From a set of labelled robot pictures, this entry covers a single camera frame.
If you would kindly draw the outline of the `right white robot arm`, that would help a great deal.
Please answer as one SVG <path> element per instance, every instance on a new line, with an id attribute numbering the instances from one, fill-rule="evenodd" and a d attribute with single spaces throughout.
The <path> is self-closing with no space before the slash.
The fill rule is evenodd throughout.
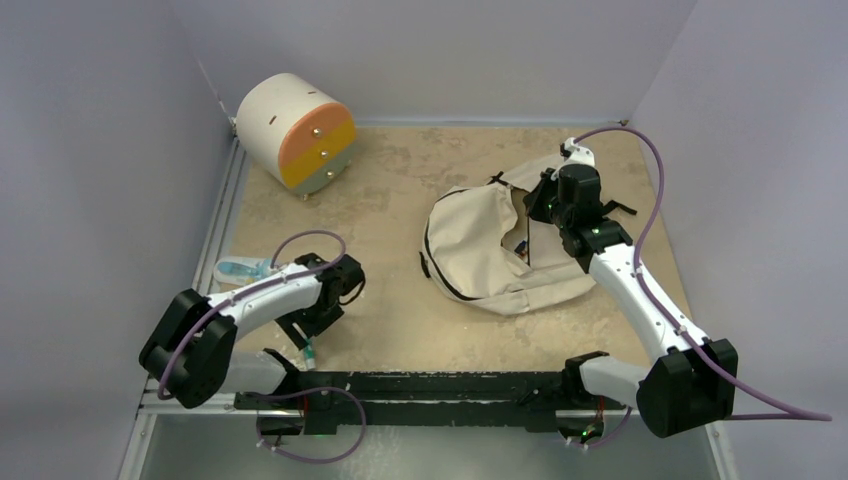
<path id="1" fill-rule="evenodd" d="M 733 412 L 738 354 L 712 340 L 674 305 L 644 288 L 653 278 L 639 265 L 626 230 L 608 217 L 598 171 L 584 164 L 548 168 L 523 203 L 529 219 L 555 227 L 565 252 L 616 301 L 652 361 L 642 368 L 605 352 L 566 361 L 561 392 L 576 407 L 597 397 L 639 411 L 648 430 L 666 438 Z"/>

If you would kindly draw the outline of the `beige canvas backpack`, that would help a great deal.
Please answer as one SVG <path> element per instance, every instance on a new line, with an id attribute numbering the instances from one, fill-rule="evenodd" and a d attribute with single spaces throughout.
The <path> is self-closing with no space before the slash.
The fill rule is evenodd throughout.
<path id="1" fill-rule="evenodd" d="M 594 279 L 563 250 L 555 226 L 529 219 L 523 205 L 542 172 L 563 166 L 563 157 L 552 154 L 442 195 L 425 223 L 425 275 L 448 298 L 503 316 L 589 292 Z M 528 242 L 526 258 L 514 253 L 522 241 Z"/>

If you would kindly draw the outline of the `green white glue stick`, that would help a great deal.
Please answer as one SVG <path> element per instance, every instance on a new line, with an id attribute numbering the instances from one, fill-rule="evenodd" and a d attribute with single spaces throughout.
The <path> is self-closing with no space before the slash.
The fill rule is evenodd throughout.
<path id="1" fill-rule="evenodd" d="M 304 359 L 304 365 L 307 370 L 312 371 L 317 368 L 316 359 L 315 359 L 315 350 L 311 344 L 308 344 L 302 350 L 302 356 Z"/>

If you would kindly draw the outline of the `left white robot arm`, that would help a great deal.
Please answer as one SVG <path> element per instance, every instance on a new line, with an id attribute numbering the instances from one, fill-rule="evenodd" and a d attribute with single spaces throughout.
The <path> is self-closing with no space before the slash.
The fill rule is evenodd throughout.
<path id="1" fill-rule="evenodd" d="M 303 255 L 263 280 L 204 296 L 178 293 L 139 353 L 159 396 L 196 408 L 219 393 L 259 394 L 272 408 L 297 399 L 296 367 L 279 352 L 238 352 L 247 334 L 274 323 L 299 350 L 344 314 L 364 287 L 361 264 L 348 254 L 326 262 Z"/>

